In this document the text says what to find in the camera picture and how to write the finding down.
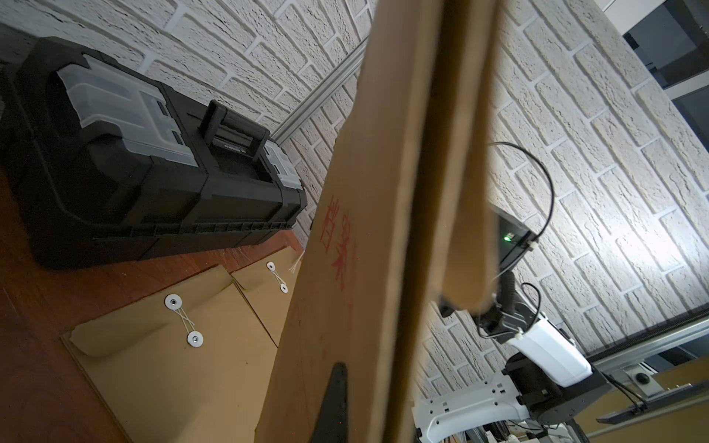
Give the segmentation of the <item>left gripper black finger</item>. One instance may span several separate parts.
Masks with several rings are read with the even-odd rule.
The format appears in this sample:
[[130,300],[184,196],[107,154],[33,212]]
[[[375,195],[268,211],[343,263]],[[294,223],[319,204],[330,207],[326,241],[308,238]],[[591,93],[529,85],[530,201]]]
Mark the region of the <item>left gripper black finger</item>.
[[333,365],[310,442],[348,442],[348,371],[345,363]]

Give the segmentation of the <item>brown kraft file bag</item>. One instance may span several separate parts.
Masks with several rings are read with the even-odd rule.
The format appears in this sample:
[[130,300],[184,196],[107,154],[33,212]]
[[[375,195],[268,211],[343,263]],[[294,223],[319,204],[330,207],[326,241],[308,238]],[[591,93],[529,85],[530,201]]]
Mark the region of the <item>brown kraft file bag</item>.
[[224,267],[63,342],[129,441],[254,441],[277,347]]
[[284,330],[301,267],[300,259],[299,252],[285,247],[232,273],[242,295],[276,346]]
[[409,442],[432,301],[488,308],[498,1],[382,1],[337,137],[255,432],[310,442],[333,365],[348,442]]

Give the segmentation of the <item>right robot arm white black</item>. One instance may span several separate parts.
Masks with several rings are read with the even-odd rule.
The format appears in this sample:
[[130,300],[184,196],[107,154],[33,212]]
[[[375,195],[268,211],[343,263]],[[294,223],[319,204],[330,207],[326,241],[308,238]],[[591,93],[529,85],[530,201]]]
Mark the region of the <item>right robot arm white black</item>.
[[513,269],[540,236],[508,212],[492,210],[502,255],[494,278],[497,293],[489,310],[473,321],[481,338],[511,345],[516,353],[488,380],[416,402],[414,440],[441,442],[482,426],[532,420],[540,437],[551,426],[565,426],[585,442],[576,416],[609,391],[609,382],[548,320],[541,304],[532,306],[518,294]]

